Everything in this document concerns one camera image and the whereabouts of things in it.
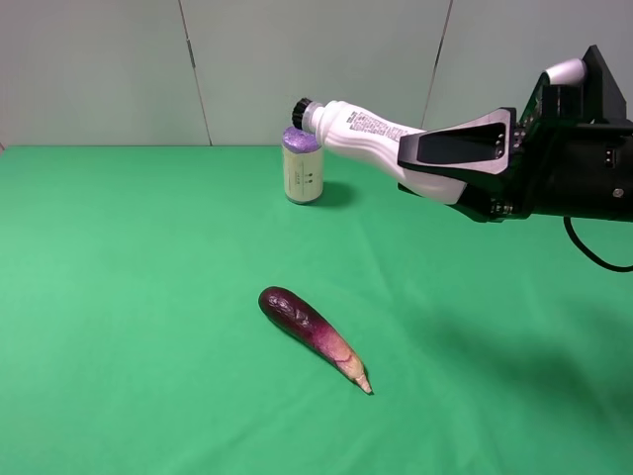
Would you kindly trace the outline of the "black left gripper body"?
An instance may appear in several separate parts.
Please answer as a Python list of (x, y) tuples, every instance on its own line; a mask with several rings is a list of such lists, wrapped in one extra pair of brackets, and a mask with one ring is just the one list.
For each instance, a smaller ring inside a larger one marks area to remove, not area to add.
[(608, 119), (536, 120), (519, 126), (513, 109), (487, 113), (508, 126), (503, 187), (491, 199), (489, 220), (531, 215), (632, 220), (632, 122)]

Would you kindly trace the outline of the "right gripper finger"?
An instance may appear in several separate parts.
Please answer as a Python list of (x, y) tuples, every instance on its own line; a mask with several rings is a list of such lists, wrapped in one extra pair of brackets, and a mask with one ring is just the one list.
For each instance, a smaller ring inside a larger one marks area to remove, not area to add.
[(433, 203), (441, 204), (444, 207), (451, 208), (476, 223), (492, 223), (495, 220), (491, 197), (484, 190), (469, 184), (462, 185), (461, 193), (457, 201), (453, 204), (437, 201), (419, 192), (414, 192), (402, 183), (398, 184), (398, 189), (410, 195), (415, 195), (430, 200)]
[(510, 168), (515, 125), (516, 110), (501, 107), (454, 127), (404, 136), (397, 163), (469, 184), (496, 183)]

